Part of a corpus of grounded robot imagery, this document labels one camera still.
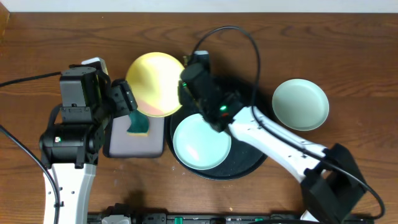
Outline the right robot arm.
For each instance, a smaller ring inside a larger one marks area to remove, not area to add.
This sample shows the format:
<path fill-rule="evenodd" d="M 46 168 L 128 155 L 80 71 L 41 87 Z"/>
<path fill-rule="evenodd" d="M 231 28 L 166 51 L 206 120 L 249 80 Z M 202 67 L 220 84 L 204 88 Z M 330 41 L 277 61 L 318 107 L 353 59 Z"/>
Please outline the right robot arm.
<path fill-rule="evenodd" d="M 246 106 L 239 92 L 224 91 L 201 63 L 183 70 L 178 94 L 182 104 L 197 107 L 212 129 L 255 147 L 292 174 L 307 208 L 303 217 L 322 223 L 348 221 L 366 189 L 347 148 L 335 144 L 328 149 L 284 129 L 255 106 Z"/>

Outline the yellow round plate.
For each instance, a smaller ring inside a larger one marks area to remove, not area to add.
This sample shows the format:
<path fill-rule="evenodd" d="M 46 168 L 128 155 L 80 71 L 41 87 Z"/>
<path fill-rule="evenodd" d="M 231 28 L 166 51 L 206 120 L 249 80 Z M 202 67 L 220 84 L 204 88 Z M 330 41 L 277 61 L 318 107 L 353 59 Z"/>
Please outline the yellow round plate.
<path fill-rule="evenodd" d="M 183 65 L 173 56 L 151 52 L 138 57 L 129 67 L 126 81 L 137 110 L 150 117 L 169 116 L 181 108 L 178 82 Z"/>

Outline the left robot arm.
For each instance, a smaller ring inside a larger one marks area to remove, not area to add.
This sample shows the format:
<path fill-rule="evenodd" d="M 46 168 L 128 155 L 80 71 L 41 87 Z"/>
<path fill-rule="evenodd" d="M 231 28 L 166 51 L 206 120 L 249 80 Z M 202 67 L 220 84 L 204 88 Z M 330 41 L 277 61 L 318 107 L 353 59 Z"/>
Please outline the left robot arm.
<path fill-rule="evenodd" d="M 44 223 L 86 223 L 99 150 L 114 118 L 137 108 L 124 80 L 111 82 L 102 70 L 75 67 L 61 73 L 62 103 L 39 139 L 44 165 Z"/>

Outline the green yellow sponge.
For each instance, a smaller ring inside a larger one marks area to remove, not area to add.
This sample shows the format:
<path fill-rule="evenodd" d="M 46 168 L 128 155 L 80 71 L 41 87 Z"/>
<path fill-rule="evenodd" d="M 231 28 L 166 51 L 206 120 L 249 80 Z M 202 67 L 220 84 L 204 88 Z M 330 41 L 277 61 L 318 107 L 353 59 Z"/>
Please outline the green yellow sponge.
<path fill-rule="evenodd" d="M 130 127 L 127 129 L 127 133 L 132 136 L 147 136 L 149 133 L 149 119 L 146 115 L 142 114 L 138 110 L 134 110 L 130 113 L 129 119 L 131 121 Z"/>

